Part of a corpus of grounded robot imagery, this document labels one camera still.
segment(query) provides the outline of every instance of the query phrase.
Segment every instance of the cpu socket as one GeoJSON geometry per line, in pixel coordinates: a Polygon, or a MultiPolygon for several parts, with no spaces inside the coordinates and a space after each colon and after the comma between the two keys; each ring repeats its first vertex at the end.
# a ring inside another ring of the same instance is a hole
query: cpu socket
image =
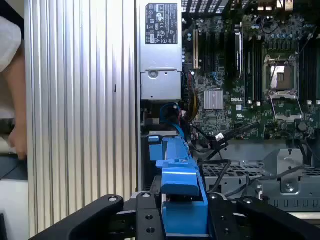
{"type": "Polygon", "coordinates": [[[272,58],[267,55],[265,57],[263,67],[264,93],[266,99],[271,101],[276,120],[294,122],[304,118],[297,97],[297,74],[297,61],[294,56],[272,58]]]}
{"type": "Polygon", "coordinates": [[[297,61],[294,56],[272,58],[267,55],[263,66],[264,93],[298,90],[297,61]]]}

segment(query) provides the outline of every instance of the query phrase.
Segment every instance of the sticker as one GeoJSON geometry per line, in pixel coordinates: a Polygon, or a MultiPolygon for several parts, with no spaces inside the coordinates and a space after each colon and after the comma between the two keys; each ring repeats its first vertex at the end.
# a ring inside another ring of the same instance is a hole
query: sticker
{"type": "Polygon", "coordinates": [[[149,3],[145,9],[145,44],[178,44],[178,4],[149,3]]]}

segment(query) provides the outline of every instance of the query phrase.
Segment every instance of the white sleeve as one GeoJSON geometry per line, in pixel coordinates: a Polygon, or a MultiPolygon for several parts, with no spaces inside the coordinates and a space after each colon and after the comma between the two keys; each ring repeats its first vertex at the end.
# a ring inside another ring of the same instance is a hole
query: white sleeve
{"type": "Polygon", "coordinates": [[[11,63],[22,41],[20,28],[0,16],[0,73],[11,63]]]}

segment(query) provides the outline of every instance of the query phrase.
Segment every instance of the black mounting arm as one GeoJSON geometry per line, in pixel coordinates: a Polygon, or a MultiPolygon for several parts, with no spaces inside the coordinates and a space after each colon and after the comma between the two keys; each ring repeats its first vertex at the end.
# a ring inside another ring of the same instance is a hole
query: black mounting arm
{"type": "Polygon", "coordinates": [[[124,202],[106,195],[30,240],[318,240],[320,229],[253,197],[208,195],[208,235],[166,236],[160,195],[143,192],[124,202]]]}

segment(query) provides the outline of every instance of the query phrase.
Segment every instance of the hand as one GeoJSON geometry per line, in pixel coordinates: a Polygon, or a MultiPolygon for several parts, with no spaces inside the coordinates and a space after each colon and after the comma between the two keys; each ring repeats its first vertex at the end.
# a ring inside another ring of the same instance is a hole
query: hand
{"type": "Polygon", "coordinates": [[[9,136],[10,147],[15,148],[19,160],[25,160],[27,156],[27,126],[15,125],[9,136]]]}

